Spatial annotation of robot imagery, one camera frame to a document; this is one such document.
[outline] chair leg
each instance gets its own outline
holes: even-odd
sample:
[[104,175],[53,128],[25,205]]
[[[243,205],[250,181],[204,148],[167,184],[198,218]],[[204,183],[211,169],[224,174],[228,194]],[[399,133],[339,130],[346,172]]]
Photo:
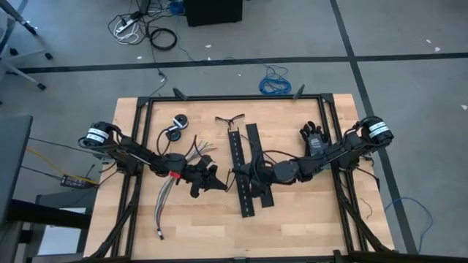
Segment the chair leg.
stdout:
[[41,54],[41,53],[45,53],[45,50],[41,49],[41,50],[36,50],[36,51],[30,52],[30,53],[19,54],[19,55],[16,55],[16,56],[7,57],[7,58],[4,58],[3,61],[6,61],[7,63],[11,63],[11,64],[16,64],[16,63],[20,63],[22,61],[25,61],[27,59],[30,59],[31,57],[34,57],[37,54]]
[[15,68],[13,65],[11,65],[9,62],[3,60],[1,61],[1,63],[6,67],[8,68],[9,70],[11,70],[12,72],[20,75],[21,77],[24,77],[26,78],[27,80],[33,82],[33,83],[36,83],[36,86],[38,88],[40,88],[41,90],[45,90],[47,87],[41,83],[38,83],[34,78],[32,77],[29,77],[27,74],[23,73],[22,71],[20,71],[19,69]]

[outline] white label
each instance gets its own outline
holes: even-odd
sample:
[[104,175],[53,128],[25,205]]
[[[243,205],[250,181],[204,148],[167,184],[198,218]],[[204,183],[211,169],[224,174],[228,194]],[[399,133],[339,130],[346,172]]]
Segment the white label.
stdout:
[[99,135],[99,136],[102,136],[102,137],[104,137],[105,139],[108,139],[108,138],[109,138],[109,134],[107,134],[107,133],[105,133],[105,132],[103,132],[103,131],[101,131],[101,130],[95,129],[95,128],[90,128],[90,129],[88,130],[88,132],[89,132],[89,133],[97,134],[97,135]]
[[385,126],[385,127],[382,127],[382,128],[380,128],[380,129],[377,129],[377,130],[371,132],[371,134],[369,134],[369,136],[370,136],[370,138],[374,138],[374,136],[376,136],[376,135],[378,135],[378,134],[381,134],[381,133],[383,133],[383,132],[386,132],[386,131],[388,131],[388,130],[389,130],[388,127]]
[[371,132],[373,132],[374,130],[376,130],[376,129],[380,128],[380,127],[383,127],[383,126],[385,126],[385,122],[381,121],[381,122],[379,122],[379,123],[376,123],[376,124],[370,126],[370,127],[369,127],[369,130],[370,130]]
[[86,135],[86,138],[96,140],[96,141],[98,141],[100,143],[104,143],[104,138],[99,137],[99,136],[94,135],[94,134],[88,134],[88,135]]

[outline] gray floor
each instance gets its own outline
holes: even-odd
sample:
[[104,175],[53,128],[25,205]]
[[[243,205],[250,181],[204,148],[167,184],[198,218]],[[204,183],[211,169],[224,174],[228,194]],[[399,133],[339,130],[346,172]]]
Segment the gray floor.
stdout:
[[[357,56],[468,52],[468,2],[463,0],[375,1],[338,0]],[[138,46],[117,44],[107,31],[115,15],[128,10],[127,0],[31,1],[23,13],[41,34],[33,38],[18,26],[10,44],[19,51],[45,46],[55,56],[27,61],[22,67],[139,64],[153,62],[147,41]],[[189,28],[185,18],[163,18],[155,25],[175,29],[181,46],[195,59],[345,56],[329,0],[252,0],[244,2],[240,23]],[[155,52],[157,62],[188,61],[175,48]],[[280,64],[296,91],[351,93],[360,117],[365,116],[349,63]],[[375,114],[396,135],[388,148],[403,197],[421,201],[434,217],[422,253],[468,256],[465,200],[468,184],[465,139],[468,130],[468,59],[359,63]],[[163,69],[169,77],[161,95],[177,87],[188,95],[259,94],[265,74],[261,65],[204,66]],[[7,76],[0,83],[0,116],[31,114],[31,136],[75,145],[93,121],[112,121],[116,100],[145,96],[159,84],[155,69],[34,74],[48,89]],[[92,156],[29,142],[69,172],[83,174],[97,163]],[[36,156],[24,164],[52,172]],[[383,178],[377,162],[376,176]],[[391,202],[385,180],[382,201]],[[37,194],[68,191],[54,180],[22,170],[17,198],[33,201]],[[426,214],[405,202],[415,242],[427,225]],[[405,251],[393,210],[388,220],[396,248]]]

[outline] wooden tabletop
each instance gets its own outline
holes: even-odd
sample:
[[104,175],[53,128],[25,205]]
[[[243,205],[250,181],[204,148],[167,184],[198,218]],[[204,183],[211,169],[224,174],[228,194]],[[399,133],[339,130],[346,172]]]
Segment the wooden tabletop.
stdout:
[[[351,94],[336,94],[334,99],[341,132],[344,132],[358,120],[355,103]],[[132,130],[136,101],[136,98],[117,101],[113,123],[128,136]],[[171,144],[170,150],[186,153],[194,135],[198,136],[198,141],[214,144],[218,149],[210,155],[219,167],[216,175],[223,182],[233,163],[227,124],[215,122],[215,116],[231,118],[244,113],[246,117],[235,122],[241,134],[246,135],[246,124],[257,123],[263,150],[283,150],[299,156],[303,156],[305,148],[299,129],[307,121],[321,124],[317,101],[313,99],[157,102],[152,109],[149,129],[147,147],[150,150],[156,151],[158,133],[171,126],[173,117],[181,113],[189,118],[189,126],[182,131],[182,138]],[[328,125],[333,135],[335,131],[329,113],[327,110]],[[139,142],[145,115],[146,109],[142,112]],[[167,139],[162,138],[161,147],[166,143]],[[246,140],[242,142],[246,162],[251,159],[249,146]],[[277,161],[287,159],[287,156],[275,153],[271,156]],[[361,160],[360,165],[373,173],[369,162]],[[112,172],[103,174],[101,180]],[[384,245],[392,248],[390,230],[374,178],[358,170],[353,172],[353,176],[363,220]],[[255,216],[251,218],[241,217],[235,183],[228,193],[210,190],[200,192],[197,199],[190,197],[190,185],[181,183],[172,187],[162,212],[165,240],[160,240],[154,226],[154,207],[166,180],[145,167],[132,259],[324,256],[331,255],[335,249],[346,254],[330,170],[324,170],[306,183],[273,185],[274,207],[262,208],[260,198],[256,198]],[[116,175],[99,187],[85,256],[97,250],[116,222],[122,183],[123,175]],[[124,252],[127,230],[128,222],[122,231],[121,254]],[[355,247],[358,248],[354,223],[351,223],[351,230]]]

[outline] power strip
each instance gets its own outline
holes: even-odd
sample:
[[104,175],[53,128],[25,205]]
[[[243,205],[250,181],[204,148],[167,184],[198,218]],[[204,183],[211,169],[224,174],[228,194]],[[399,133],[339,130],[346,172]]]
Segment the power strip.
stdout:
[[126,21],[126,22],[127,22],[127,24],[125,26],[121,26],[121,27],[117,28],[117,30],[116,30],[117,34],[120,34],[123,30],[129,28],[131,25],[133,25],[133,23],[135,23],[137,21],[134,20],[134,19],[130,19],[130,20]]

